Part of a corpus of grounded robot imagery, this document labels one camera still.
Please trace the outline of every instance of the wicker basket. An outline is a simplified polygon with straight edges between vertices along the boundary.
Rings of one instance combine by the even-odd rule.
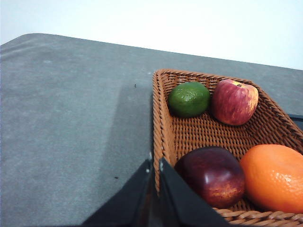
[[[199,81],[212,94],[217,83],[223,79],[250,84],[258,89],[257,109],[246,124],[222,124],[208,111],[199,117],[186,119],[170,115],[167,100],[175,86]],[[165,157],[174,166],[183,155],[196,148],[220,146],[228,149],[238,160],[257,144],[286,145],[303,154],[302,131],[258,85],[245,79],[180,70],[158,70],[153,75],[153,124],[157,191],[160,191],[159,159]],[[245,198],[228,210],[214,209],[233,224],[303,227],[303,214],[264,212]]]

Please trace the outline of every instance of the orange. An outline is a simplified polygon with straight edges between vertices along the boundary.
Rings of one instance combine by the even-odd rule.
[[[263,144],[240,160],[245,193],[260,208],[303,213],[303,155],[283,145]]]

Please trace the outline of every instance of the red apple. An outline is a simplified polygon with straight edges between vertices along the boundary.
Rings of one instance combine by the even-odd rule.
[[[176,163],[175,170],[212,207],[228,208],[244,194],[243,170],[224,148],[195,149]]]
[[[211,110],[214,117],[229,125],[246,123],[258,105],[258,90],[231,79],[221,80],[214,90]]]

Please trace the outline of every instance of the green lime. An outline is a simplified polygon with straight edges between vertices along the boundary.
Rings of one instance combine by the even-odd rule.
[[[210,93],[199,82],[186,82],[176,86],[169,94],[169,108],[178,117],[195,117],[209,106]]]

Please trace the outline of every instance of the table surface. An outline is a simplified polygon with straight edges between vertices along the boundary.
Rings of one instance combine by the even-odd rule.
[[[303,115],[303,71],[58,35],[1,46],[1,226],[80,224],[152,151],[152,74],[250,79]]]

